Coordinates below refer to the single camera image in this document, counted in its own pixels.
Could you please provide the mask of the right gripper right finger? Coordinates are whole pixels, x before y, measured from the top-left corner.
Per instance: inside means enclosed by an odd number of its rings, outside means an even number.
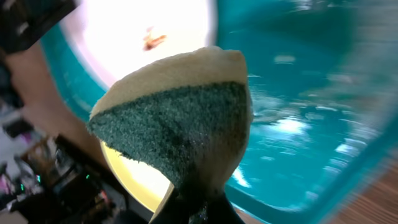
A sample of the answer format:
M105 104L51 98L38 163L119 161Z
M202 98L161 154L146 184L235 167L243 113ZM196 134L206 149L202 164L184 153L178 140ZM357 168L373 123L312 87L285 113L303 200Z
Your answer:
M244 224L224 191L219 191L206 199L206 224Z

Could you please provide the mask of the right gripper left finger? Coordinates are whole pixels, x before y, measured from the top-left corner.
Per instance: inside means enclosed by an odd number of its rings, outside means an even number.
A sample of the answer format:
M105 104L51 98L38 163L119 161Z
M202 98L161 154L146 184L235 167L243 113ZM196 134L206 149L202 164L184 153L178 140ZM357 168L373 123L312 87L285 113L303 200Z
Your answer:
M178 188L170 184L149 224L188 224L198 211L197 185L188 184Z

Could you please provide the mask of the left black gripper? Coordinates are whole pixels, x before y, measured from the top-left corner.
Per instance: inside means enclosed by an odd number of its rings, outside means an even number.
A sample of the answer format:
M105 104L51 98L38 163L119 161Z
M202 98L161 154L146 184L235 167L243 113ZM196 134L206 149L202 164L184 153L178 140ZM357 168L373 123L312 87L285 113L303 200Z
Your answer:
M74 0L1 0L1 49L30 48L76 7Z

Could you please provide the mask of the green and yellow sponge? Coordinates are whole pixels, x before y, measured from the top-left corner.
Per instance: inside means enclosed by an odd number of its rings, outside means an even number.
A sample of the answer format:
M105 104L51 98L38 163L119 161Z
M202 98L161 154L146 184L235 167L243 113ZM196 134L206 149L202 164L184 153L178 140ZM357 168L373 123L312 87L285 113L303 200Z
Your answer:
M123 156L159 170L182 197L209 200L240 163L251 118L243 54L204 47L117 81L87 127Z

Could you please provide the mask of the white plate with red stain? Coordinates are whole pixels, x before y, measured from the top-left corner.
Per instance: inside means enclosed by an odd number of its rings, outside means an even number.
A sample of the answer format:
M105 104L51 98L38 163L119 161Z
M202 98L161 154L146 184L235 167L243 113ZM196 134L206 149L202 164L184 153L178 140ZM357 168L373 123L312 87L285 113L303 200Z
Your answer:
M104 89L156 60L215 42L210 0L84 0L60 27L91 78Z

